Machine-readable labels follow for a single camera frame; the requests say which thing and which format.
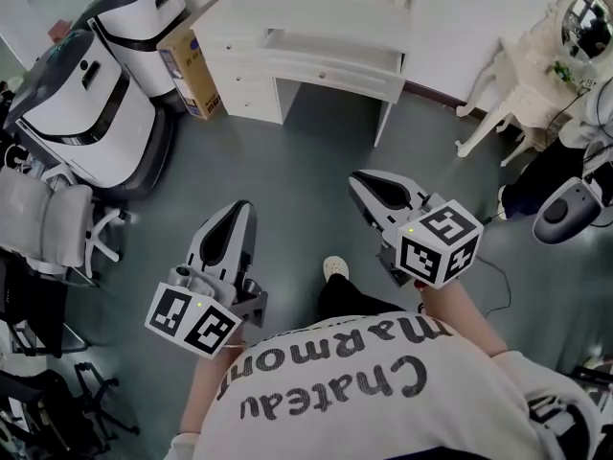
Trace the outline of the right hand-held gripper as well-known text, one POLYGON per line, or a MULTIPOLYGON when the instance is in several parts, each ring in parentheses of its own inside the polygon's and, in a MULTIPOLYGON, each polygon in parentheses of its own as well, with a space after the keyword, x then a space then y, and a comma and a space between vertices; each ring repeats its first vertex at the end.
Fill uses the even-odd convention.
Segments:
POLYGON ((377 258, 399 287, 419 280, 442 288, 473 264, 484 225, 458 201, 379 170, 353 172, 349 190, 362 218, 380 235, 377 258))

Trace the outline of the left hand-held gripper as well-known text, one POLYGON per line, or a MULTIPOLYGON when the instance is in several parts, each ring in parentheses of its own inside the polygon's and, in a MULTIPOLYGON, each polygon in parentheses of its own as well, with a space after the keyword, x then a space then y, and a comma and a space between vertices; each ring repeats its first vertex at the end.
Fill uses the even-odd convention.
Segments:
POLYGON ((145 327, 211 359, 242 324, 263 325, 267 292, 248 277, 255 258, 255 206, 237 200, 194 233, 185 262, 170 269, 152 298, 145 327))

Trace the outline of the person's right hand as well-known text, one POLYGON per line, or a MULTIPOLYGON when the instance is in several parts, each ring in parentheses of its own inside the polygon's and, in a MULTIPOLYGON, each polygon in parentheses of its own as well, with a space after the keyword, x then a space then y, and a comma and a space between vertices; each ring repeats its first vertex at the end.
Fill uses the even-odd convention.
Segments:
POLYGON ((429 297, 430 297, 431 287, 422 281, 415 280, 414 288, 420 295, 420 303, 418 304, 417 312, 419 314, 427 315, 429 311, 429 307, 430 307, 429 297))

